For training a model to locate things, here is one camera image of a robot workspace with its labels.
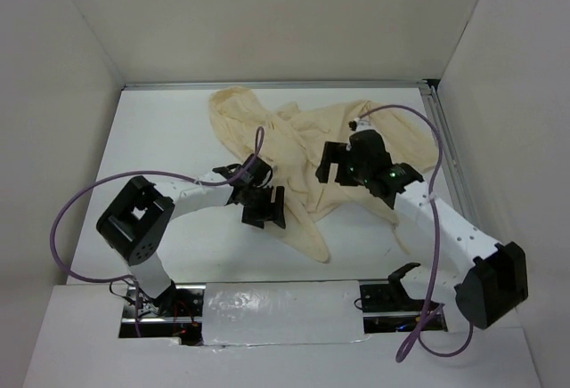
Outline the cream yellow jacket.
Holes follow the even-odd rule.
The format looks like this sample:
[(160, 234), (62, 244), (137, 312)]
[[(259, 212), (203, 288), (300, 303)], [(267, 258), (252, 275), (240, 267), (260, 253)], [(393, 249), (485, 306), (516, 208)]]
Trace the cream yellow jacket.
[(359, 100), (320, 109), (301, 110), (294, 102), (266, 109), (248, 88), (231, 87), (210, 95), (208, 115), (216, 138), (239, 160), (253, 153), (258, 127), (265, 131), (260, 157), (275, 168), (275, 184), (285, 188), (285, 229), (268, 231), (307, 257), (327, 263), (330, 251), (316, 223), (342, 204), (355, 202), (392, 226), (398, 217), (364, 187), (341, 187), (318, 182), (315, 172), (326, 141), (345, 142), (348, 124), (371, 110), (369, 120), (382, 135), (397, 163), (408, 163), (420, 173), (433, 169), (437, 146), (402, 113), (381, 104)]

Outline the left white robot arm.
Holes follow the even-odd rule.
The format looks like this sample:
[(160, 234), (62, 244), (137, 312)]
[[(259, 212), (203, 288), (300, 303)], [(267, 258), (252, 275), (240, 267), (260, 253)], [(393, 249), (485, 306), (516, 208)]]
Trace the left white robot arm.
[(145, 307), (164, 316), (182, 300), (158, 257), (168, 224), (202, 209), (240, 205), (242, 223), (263, 229), (271, 222), (285, 229), (285, 188), (272, 181), (273, 168), (254, 156), (241, 165), (216, 167), (196, 182), (153, 183), (137, 175), (103, 212), (96, 229), (138, 281)]

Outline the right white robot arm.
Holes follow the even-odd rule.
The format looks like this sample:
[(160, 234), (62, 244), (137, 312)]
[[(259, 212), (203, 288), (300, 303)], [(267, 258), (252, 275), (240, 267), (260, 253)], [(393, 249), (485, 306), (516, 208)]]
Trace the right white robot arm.
[(501, 244), (436, 197), (423, 176), (406, 163), (393, 162), (380, 133), (357, 118), (347, 142), (327, 141), (316, 170), (319, 182), (364, 187), (390, 209), (425, 233), (439, 236), (441, 251), (453, 261), (462, 281), (455, 303), (466, 320), (487, 329), (528, 297), (525, 251), (515, 242)]

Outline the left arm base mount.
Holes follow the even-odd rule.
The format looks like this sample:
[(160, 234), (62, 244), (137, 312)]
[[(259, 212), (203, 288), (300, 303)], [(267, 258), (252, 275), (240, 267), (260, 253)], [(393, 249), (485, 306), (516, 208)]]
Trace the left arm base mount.
[(119, 338), (171, 338), (185, 346), (203, 344), (205, 285), (178, 284), (176, 291), (168, 292), (160, 304), (143, 294), (136, 296), (134, 285), (122, 291), (110, 286), (109, 291), (123, 304)]

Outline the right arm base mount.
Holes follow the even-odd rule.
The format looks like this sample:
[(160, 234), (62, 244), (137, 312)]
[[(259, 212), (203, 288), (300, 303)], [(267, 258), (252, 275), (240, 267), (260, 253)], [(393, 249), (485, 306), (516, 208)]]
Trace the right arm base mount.
[(365, 334), (410, 333), (419, 322), (423, 299), (408, 295), (402, 279), (419, 263), (406, 263), (386, 279), (359, 282), (354, 307), (362, 312)]

